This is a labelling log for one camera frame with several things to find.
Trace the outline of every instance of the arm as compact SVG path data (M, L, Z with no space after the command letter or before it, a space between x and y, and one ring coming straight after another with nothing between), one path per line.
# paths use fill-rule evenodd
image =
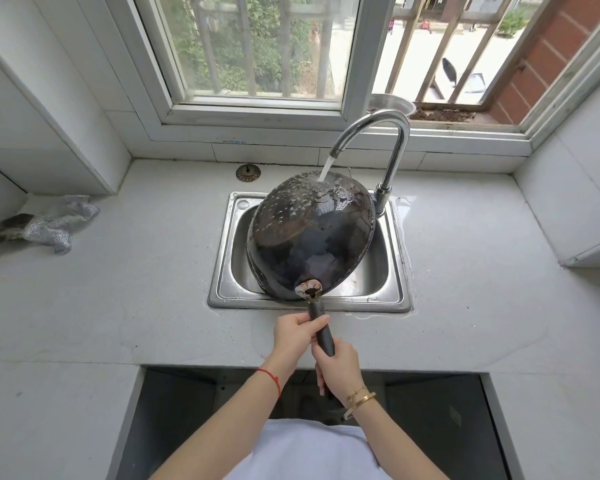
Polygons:
M323 394L326 383L342 404L348 404L349 396L364 386L358 353L343 340L333 341L336 346L333 357L328 357L320 347L312 346L318 386ZM363 389L353 403L367 394ZM355 409L353 417L365 432L378 463L393 480L448 480L375 399Z
M324 315L278 318L273 352L262 368L284 387L315 332L327 325ZM278 400L278 387L264 372L255 372L238 392L151 476L151 480L222 480L252 450Z

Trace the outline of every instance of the sticker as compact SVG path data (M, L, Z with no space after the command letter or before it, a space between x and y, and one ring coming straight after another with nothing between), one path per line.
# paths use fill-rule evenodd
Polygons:
M449 405L449 416L451 416L451 419L454 420L460 428L462 428L462 416L460 416L460 413L451 405Z

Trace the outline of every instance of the red string bracelet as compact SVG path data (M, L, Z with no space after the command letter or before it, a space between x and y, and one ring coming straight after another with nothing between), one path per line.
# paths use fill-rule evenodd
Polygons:
M276 383L276 387L278 387L278 397L280 397L280 395L282 395L282 389L280 389L280 379L278 379L277 376L274 376L270 371L263 369L262 367L258 368L258 372L264 372L265 374L268 374L270 378L273 379L273 382Z

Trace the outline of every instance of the running water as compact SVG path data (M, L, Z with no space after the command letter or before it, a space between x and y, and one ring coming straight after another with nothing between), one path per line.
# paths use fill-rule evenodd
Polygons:
M320 174L320 177L318 177L318 182L322 182L324 180L324 177L327 176L327 172L329 171L329 168L331 168L331 165L333 165L334 161L336 161L336 159L329 155L329 158L327 158L324 167L322 167L322 173Z

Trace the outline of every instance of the faucet spout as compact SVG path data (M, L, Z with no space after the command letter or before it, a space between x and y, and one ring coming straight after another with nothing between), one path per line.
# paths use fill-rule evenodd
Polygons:
M366 116L363 116L359 120L353 122L351 126L345 129L338 139L333 144L329 154L333 158L338 158L340 153L350 144L351 140L355 138L359 133L365 129L375 126L380 123L389 122L393 123L398 127L398 138L393 146L393 152L389 160L389 165L386 167L386 172L382 182L376 186L376 192L374 194L376 200L376 214L381 216L384 213L384 207L389 201L389 195L391 194L391 183L395 172L398 170L398 164L404 153L404 149L407 146L409 139L409 133L411 126L409 120L396 109L380 109L378 111L371 112Z

